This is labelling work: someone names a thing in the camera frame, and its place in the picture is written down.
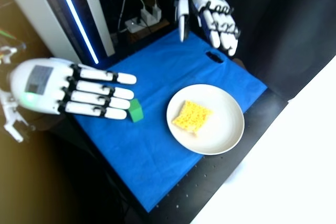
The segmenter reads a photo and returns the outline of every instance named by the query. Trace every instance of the plate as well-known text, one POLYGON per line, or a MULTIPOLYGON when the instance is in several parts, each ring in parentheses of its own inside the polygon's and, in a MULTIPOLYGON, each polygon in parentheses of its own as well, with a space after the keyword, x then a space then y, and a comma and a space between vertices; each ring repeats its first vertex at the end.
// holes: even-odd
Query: plate
POLYGON ((181 89, 170 100, 167 123, 175 139, 190 151, 217 155, 231 150, 241 139, 245 120, 236 100, 224 90, 207 84, 195 84, 181 89), (174 125, 186 100, 213 111, 198 136, 174 125))

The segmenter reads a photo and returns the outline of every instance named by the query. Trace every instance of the led light strip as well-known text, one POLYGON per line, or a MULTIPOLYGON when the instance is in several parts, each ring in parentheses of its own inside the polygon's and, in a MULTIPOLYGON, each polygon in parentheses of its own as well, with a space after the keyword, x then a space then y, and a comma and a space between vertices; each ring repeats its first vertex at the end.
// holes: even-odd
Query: led light strip
POLYGON ((80 33, 82 34, 83 39, 84 39, 84 41, 85 41, 85 43, 86 43, 86 45, 87 45, 87 47, 88 47, 88 49, 89 49, 89 51, 90 51, 90 53, 91 53, 91 56, 92 56, 94 62, 95 62, 96 64, 98 64, 99 61, 98 61, 98 59, 97 59, 97 56, 96 56, 96 54, 95 54, 95 52, 94 52, 94 50, 93 50, 93 48, 92 48, 92 46, 91 46, 91 43, 90 43, 90 41, 89 41, 89 38, 88 38, 88 36, 86 35, 86 32, 85 32, 85 30, 84 30, 84 28, 83 28, 83 25, 82 25, 82 23, 81 23, 81 21, 80 21, 80 19, 79 19, 79 17, 78 17, 78 14, 77 14, 77 12, 76 12, 76 9, 75 9, 75 7, 74 7, 72 1, 71 1, 71 0, 66 0, 66 2, 67 2, 68 6, 69 6, 69 9, 70 9, 70 11, 71 11, 71 13, 72 13, 72 15, 73 15, 75 21, 76 21, 76 24, 77 24, 77 26, 78 26, 78 28, 79 28, 79 30, 80 30, 80 33))

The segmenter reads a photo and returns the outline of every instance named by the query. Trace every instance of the blue cloth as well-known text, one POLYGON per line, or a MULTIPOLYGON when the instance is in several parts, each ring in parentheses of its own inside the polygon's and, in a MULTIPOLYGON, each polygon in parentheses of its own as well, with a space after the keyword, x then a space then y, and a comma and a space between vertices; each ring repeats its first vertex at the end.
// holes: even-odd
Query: blue cloth
POLYGON ((144 119, 137 123, 81 115, 76 119, 148 212, 202 157, 180 145, 168 129, 166 109, 172 96, 192 84, 211 84, 231 94, 245 112, 266 89, 193 33, 180 43, 177 30, 113 70, 137 76, 137 84, 126 87, 139 99, 144 119), (212 61, 207 51, 224 62, 212 61))

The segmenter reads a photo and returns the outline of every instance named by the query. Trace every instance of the yellow sponge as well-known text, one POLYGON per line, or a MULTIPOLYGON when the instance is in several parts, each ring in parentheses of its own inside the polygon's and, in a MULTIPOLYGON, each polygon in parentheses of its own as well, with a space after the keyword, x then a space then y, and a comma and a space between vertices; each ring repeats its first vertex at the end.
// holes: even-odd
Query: yellow sponge
POLYGON ((205 124, 212 111, 191 101, 185 101, 173 124, 197 135, 197 131, 205 124))

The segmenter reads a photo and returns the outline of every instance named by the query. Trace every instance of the robotic arm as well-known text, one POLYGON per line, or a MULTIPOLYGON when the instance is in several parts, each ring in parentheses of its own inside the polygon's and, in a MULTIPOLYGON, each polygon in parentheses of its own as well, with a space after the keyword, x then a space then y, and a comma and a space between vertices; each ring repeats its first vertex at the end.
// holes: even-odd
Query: robotic arm
POLYGON ((212 46, 223 46, 228 55, 233 56, 240 35, 240 30, 231 16, 233 8, 225 0, 179 0, 177 18, 181 42, 188 37, 190 10, 197 16, 198 25, 202 27, 212 46))
MULTIPOLYGON (((10 63, 7 47, 1 63, 10 63)), ((62 112, 125 119, 133 99, 131 90, 111 87, 95 81, 135 84, 136 77, 126 73, 103 71, 71 61, 50 58, 32 59, 19 64, 8 74, 10 90, 0 89, 0 101, 6 117, 5 129, 18 142, 23 141, 14 124, 27 122, 17 107, 47 113, 62 112)))

